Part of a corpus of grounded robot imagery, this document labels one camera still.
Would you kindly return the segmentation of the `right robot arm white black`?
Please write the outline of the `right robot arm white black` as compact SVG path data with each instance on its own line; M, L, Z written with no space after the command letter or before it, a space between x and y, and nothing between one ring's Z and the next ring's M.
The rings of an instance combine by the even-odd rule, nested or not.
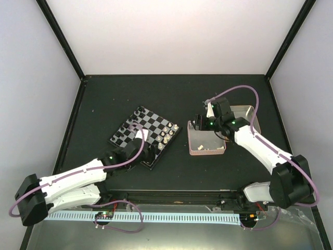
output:
M242 193L236 197L239 208L248 210L256 202L268 202L285 209L313 194L309 175L303 170L308 164L303 156L292 156L281 150L252 127L246 118L236 118L226 98L205 102L204 106L206 114L195 117L195 130L219 133L243 147L271 175L268 182L255 182L243 187Z

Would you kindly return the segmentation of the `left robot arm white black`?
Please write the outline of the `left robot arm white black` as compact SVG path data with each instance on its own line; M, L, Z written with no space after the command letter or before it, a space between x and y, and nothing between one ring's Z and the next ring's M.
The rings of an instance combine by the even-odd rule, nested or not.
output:
M22 224L28 227L58 210L82 205L108 207L112 196L99 184L116 169L129 169L142 162L153 163L157 151L157 145L135 138L125 147L107 151L69 171L41 178L30 174L18 188L9 216L20 218Z

